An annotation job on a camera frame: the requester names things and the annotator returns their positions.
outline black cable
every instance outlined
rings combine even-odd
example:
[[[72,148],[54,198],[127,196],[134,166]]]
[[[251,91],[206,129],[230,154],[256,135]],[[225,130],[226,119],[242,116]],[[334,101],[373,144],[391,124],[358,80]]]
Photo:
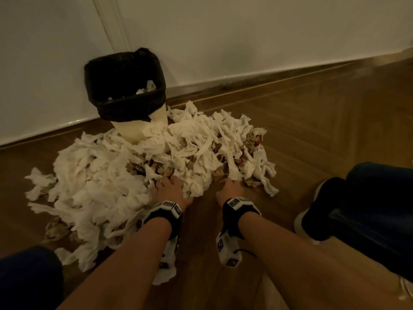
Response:
[[[246,253],[249,253],[250,255],[253,255],[255,258],[257,257],[255,254],[253,254],[251,251],[248,251],[246,249],[237,249],[234,251],[234,254],[236,254],[238,251],[244,251]]]

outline shoe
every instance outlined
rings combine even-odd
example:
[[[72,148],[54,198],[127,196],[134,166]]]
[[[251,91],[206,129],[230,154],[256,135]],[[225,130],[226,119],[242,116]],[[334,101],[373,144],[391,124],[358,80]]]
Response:
[[[328,214],[339,207],[344,187],[345,180],[340,177],[333,177],[322,182],[314,193],[311,207],[295,218],[295,233],[314,245],[327,240],[331,236],[328,228]]]

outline wooden floor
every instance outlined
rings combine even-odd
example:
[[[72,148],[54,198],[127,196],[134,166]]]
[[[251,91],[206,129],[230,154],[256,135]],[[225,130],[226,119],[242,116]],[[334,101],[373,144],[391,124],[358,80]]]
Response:
[[[380,67],[353,62],[193,101],[206,114],[221,108],[235,117],[244,113],[252,119],[251,124],[268,130],[263,145],[268,160],[276,163],[277,175],[271,183],[280,192],[269,198],[256,188],[249,191],[249,197],[264,217],[292,230],[295,216],[308,208],[321,181],[345,177],[363,161],[411,167],[412,82],[412,60]],[[172,105],[184,101],[174,100]],[[50,220],[47,214],[33,214],[26,206],[24,192],[31,185],[23,177],[34,166],[51,173],[57,151],[69,146],[82,130],[98,133],[110,128],[110,123],[95,120],[62,130],[61,134],[0,149],[0,257],[40,243]],[[247,254],[235,270],[219,263],[215,237],[222,221],[214,198],[216,189],[214,183],[185,214],[177,276],[152,287],[145,309],[264,308],[260,263]],[[351,264],[351,259],[344,259],[347,254],[359,254],[348,253],[337,240],[330,243],[321,250],[344,263]],[[60,245],[48,246],[55,249]],[[241,246],[248,249],[246,243]],[[79,274],[76,266],[66,268],[65,273],[68,292],[86,276]],[[397,278],[390,277],[391,284],[397,285]],[[397,287],[390,291],[396,294]]]

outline hand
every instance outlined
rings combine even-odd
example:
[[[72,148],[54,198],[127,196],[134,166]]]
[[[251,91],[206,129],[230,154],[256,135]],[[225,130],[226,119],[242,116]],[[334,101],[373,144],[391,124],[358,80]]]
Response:
[[[224,187],[222,190],[216,192],[216,200],[220,207],[230,198],[244,196],[244,188],[242,188],[240,181],[233,181],[228,177],[222,180],[221,184],[224,184]]]
[[[152,200],[157,204],[163,201],[172,201],[178,203],[183,211],[194,201],[194,198],[183,198],[182,188],[178,177],[173,176],[171,180],[163,176],[151,188]]]

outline black garbage bag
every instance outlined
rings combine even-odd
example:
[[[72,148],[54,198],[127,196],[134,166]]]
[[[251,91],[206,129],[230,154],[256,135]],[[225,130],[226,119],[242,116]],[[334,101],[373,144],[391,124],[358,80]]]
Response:
[[[161,64],[146,48],[93,59],[84,69],[89,101],[105,120],[150,122],[149,114],[165,103]],[[154,82],[156,90],[136,95],[146,88],[148,80]]]

